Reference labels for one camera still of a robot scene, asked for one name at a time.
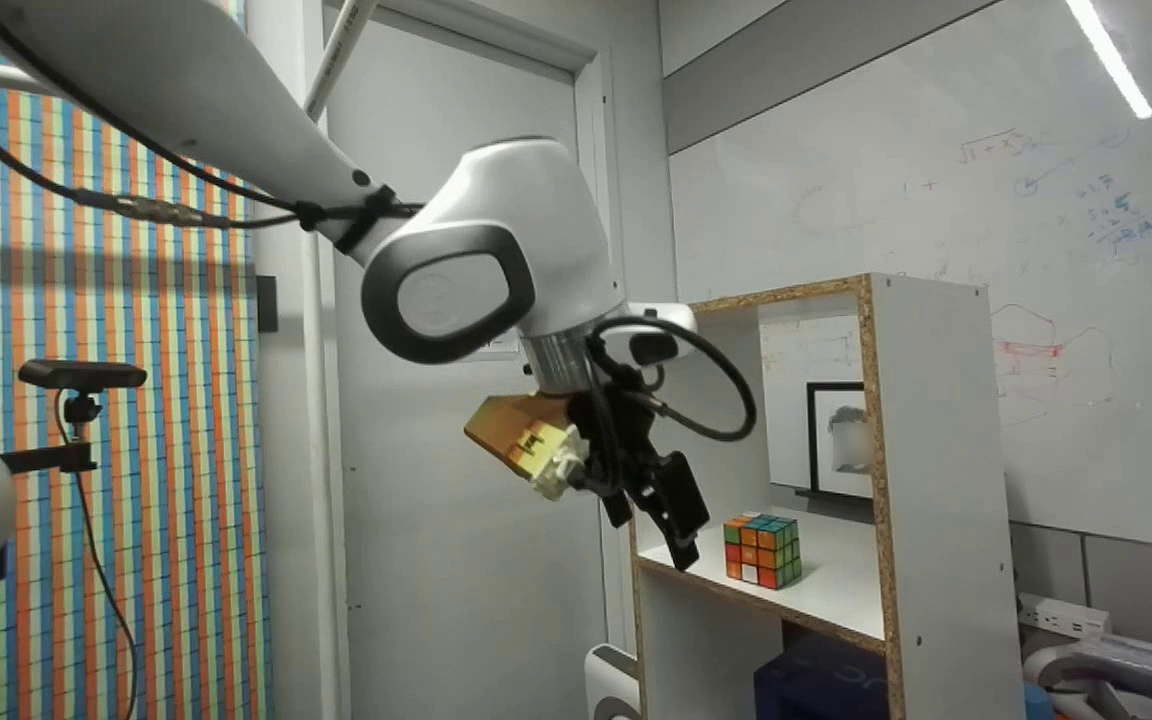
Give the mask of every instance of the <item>door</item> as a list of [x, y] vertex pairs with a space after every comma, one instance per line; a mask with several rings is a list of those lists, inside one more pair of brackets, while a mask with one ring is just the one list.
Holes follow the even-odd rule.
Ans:
[[[370, 25], [334, 134], [374, 180], [428, 201], [459, 152], [502, 134], [576, 156], [576, 80]], [[409, 363], [365, 327], [357, 262], [337, 258], [337, 290], [354, 717], [579, 717], [579, 655], [605, 634], [599, 508], [541, 500], [459, 433], [484, 397], [531, 391], [518, 340]]]

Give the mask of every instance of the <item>shelf board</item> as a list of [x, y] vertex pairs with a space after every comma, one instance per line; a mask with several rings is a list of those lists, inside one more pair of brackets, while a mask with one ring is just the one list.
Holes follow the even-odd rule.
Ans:
[[873, 275], [842, 275], [842, 281], [822, 281], [822, 282], [789, 282], [789, 289], [769, 289], [769, 290], [717, 297], [717, 300], [691, 302], [691, 311], [730, 314], [730, 311], [752, 311], [752, 308], [796, 302], [796, 300], [862, 297], [869, 281]]
[[884, 599], [875, 563], [875, 528], [862, 518], [837, 518], [815, 513], [778, 513], [802, 518], [804, 576], [781, 591], [733, 580], [724, 569], [724, 528], [707, 524], [695, 534], [699, 560], [675, 571], [668, 548], [646, 548], [642, 569], [673, 576], [690, 589], [717, 591], [742, 603], [758, 603], [812, 632], [884, 655]]

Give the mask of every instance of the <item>wooden shelf edge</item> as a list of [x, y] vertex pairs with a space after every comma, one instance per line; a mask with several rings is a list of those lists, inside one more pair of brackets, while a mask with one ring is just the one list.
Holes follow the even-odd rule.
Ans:
[[730, 311], [752, 311], [752, 308], [769, 308], [769, 302], [796, 302], [796, 300], [822, 300], [822, 297], [857, 297], [869, 282], [873, 282], [869, 273], [863, 275], [822, 281], [822, 282], [784, 282], [784, 289], [769, 289], [769, 290], [695, 300], [691, 311], [695, 314], [730, 314]]
[[662, 563], [662, 560], [650, 560], [650, 556], [635, 556], [635, 569], [642, 569], [646, 576], [665, 576], [665, 580], [673, 580], [673, 584], [690, 584], [690, 589], [699, 589], [699, 591], [707, 591], [707, 596], [721, 596], [721, 599], [733, 599], [733, 603], [746, 603], [746, 607], [758, 607], [758, 612], [774, 612], [774, 616], [781, 616], [781, 619], [789, 619], [789, 622], [802, 622], [802, 626], [809, 626], [809, 632], [822, 632], [822, 634], [833, 634], [833, 638], [842, 638], [842, 642], [863, 649], [863, 650], [873, 650], [873, 655], [889, 655], [889, 638], [880, 638], [880, 634], [863, 634], [863, 632], [853, 632], [853, 626], [843, 626], [843, 622], [833, 622], [833, 619], [822, 619], [822, 616], [809, 616], [809, 612], [796, 612], [796, 607], [784, 607], [784, 603], [748, 596], [748, 591], [742, 591], [742, 589], [724, 589], [724, 584], [711, 584], [711, 580], [706, 580], [706, 576], [675, 571], [675, 569], [668, 569], [668, 563]]

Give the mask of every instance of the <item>black cable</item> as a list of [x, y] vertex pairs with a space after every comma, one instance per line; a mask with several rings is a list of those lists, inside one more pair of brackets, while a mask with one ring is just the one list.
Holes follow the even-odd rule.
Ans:
[[591, 476], [591, 492], [595, 496], [613, 496], [613, 492], [626, 492], [626, 446], [619, 446], [619, 428], [616, 428], [616, 412], [605, 397], [605, 382], [591, 382], [587, 389], [587, 401], [591, 401], [591, 433], [595, 433], [595, 444], [605, 446], [599, 454], [599, 476]]
[[97, 95], [89, 95], [83, 87], [77, 87], [67, 77], [59, 77], [50, 59], [41, 59], [7, 25], [0, 25], [0, 40], [34, 66], [41, 71], [50, 85], [56, 85], [63, 95], [72, 95], [77, 104], [83, 104], [91, 115], [102, 115], [103, 124], [121, 129], [124, 134], [139, 139], [146, 146], [152, 146], [156, 156], [165, 156], [170, 165], [175, 165], [179, 172], [209, 180], [216, 186], [229, 186], [237, 196], [247, 196], [255, 205], [271, 205], [271, 209], [294, 209], [288, 201], [276, 201], [268, 193], [233, 183], [224, 175], [212, 175], [197, 165], [190, 165], [184, 156], [175, 156], [174, 146], [147, 139], [146, 130], [138, 130], [131, 124], [124, 124], [121, 115], [111, 115]]
[[[56, 415], [56, 428], [59, 428], [63, 444], [72, 444], [77, 435], [67, 435], [67, 428], [63, 428], [59, 391], [56, 391], [56, 401], [54, 401], [54, 415]], [[91, 508], [89, 508], [89, 492], [83, 492], [83, 470], [72, 470], [72, 482], [81, 489], [81, 508], [83, 508], [91, 569], [97, 569], [97, 576], [102, 576], [103, 599], [108, 599], [111, 616], [121, 619], [121, 632], [124, 632], [127, 650], [131, 650], [131, 692], [127, 692], [127, 713], [124, 713], [124, 717], [131, 720], [131, 717], [138, 717], [138, 687], [139, 687], [139, 682], [138, 682], [138, 674], [139, 674], [139, 642], [138, 642], [138, 634], [131, 634], [131, 622], [127, 622], [127, 616], [124, 616], [124, 607], [121, 607], [121, 599], [118, 599], [118, 591], [111, 591], [111, 584], [108, 584], [108, 571], [103, 571], [103, 563], [102, 563], [102, 553], [97, 553], [97, 531], [91, 531]]]
[[224, 226], [271, 226], [271, 223], [296, 223], [301, 220], [296, 212], [268, 217], [268, 220], [229, 220], [229, 217], [212, 217], [212, 212], [200, 212], [200, 209], [190, 209], [190, 205], [165, 205], [165, 201], [146, 201], [146, 196], [108, 196], [108, 193], [67, 186], [67, 183], [56, 183], [54, 175], [28, 169], [3, 144], [0, 144], [0, 165], [19, 172], [24, 180], [41, 183], [46, 193], [56, 193], [56, 196], [63, 196], [72, 205], [83, 205], [83, 209], [121, 212], [127, 220], [179, 223], [179, 226], [220, 226], [220, 233]]
[[608, 346], [605, 346], [605, 330], [608, 330], [608, 327], [629, 327], [629, 325], [650, 325], [650, 327], [662, 327], [662, 330], [681, 336], [681, 340], [690, 340], [691, 346], [699, 346], [699, 352], [733, 379], [733, 389], [737, 389], [737, 397], [742, 397], [742, 402], [746, 402], [746, 419], [742, 419], [733, 433], [724, 433], [724, 428], [707, 428], [707, 423], [699, 423], [699, 419], [668, 409], [665, 401], [656, 401], [656, 397], [650, 397], [650, 391], [635, 397], [635, 401], [653, 402], [662, 415], [673, 415], [675, 423], [691, 428], [695, 435], [707, 435], [707, 439], [721, 439], [721, 444], [737, 444], [737, 439], [746, 439], [746, 435], [758, 428], [758, 401], [752, 401], [752, 389], [748, 389], [748, 379], [742, 375], [742, 366], [737, 366], [711, 340], [706, 340], [706, 336], [695, 336], [695, 330], [690, 330], [690, 327], [681, 327], [681, 325], [673, 325], [673, 321], [662, 321], [662, 314], [613, 314], [613, 321], [599, 321], [599, 325], [587, 330], [587, 340], [584, 340], [587, 360], [591, 360], [599, 370], [608, 370], [613, 379], [633, 370], [633, 366], [616, 363], [616, 360], [608, 357]]

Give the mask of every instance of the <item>white shelf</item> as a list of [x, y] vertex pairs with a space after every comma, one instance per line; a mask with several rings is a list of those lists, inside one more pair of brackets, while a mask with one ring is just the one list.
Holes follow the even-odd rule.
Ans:
[[642, 569], [699, 584], [717, 596], [758, 599], [796, 622], [884, 650], [884, 603], [875, 528], [815, 513], [778, 513], [802, 518], [804, 576], [781, 591], [733, 580], [724, 569], [724, 524], [699, 528], [699, 560], [675, 571], [668, 548], [646, 548]]

